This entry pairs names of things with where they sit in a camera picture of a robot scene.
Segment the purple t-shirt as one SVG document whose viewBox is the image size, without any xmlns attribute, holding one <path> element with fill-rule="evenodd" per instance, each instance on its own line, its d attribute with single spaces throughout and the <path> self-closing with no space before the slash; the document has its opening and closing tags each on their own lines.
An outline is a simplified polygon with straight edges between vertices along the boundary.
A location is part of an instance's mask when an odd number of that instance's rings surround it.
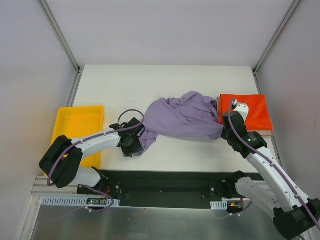
<svg viewBox="0 0 320 240">
<path fill-rule="evenodd" d="M 140 137 L 142 156 L 158 136 L 174 138 L 221 138 L 223 125 L 218 123 L 217 100 L 189 91 L 180 98 L 160 98 L 153 102 L 144 114 L 145 131 Z"/>
</svg>

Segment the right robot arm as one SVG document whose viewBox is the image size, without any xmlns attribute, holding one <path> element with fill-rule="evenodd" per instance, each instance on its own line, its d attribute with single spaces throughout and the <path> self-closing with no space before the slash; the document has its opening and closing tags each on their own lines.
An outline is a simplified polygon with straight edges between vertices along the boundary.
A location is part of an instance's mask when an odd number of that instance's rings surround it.
<svg viewBox="0 0 320 240">
<path fill-rule="evenodd" d="M 271 217 L 277 231 L 287 240 L 319 227 L 320 200 L 311 199 L 292 181 L 261 135 L 249 132 L 243 116 L 236 110 L 223 114 L 222 121 L 224 139 L 258 171 L 270 188 L 259 187 L 247 174 L 237 171 L 226 178 L 226 194 L 251 200 Z"/>
</svg>

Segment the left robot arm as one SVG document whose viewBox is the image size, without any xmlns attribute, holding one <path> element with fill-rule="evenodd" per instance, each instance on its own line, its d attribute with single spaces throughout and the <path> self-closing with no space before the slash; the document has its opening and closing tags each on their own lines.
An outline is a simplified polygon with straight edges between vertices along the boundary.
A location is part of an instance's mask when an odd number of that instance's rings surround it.
<svg viewBox="0 0 320 240">
<path fill-rule="evenodd" d="M 82 160 L 106 149 L 120 148 L 125 158 L 132 158 L 143 147 L 140 137 L 145 126 L 137 118 L 83 138 L 70 139 L 59 136 L 39 162 L 40 169 L 48 176 L 48 185 L 62 189 L 70 184 L 88 186 L 99 195 L 105 191 L 106 177 L 97 167 L 81 166 Z"/>
</svg>

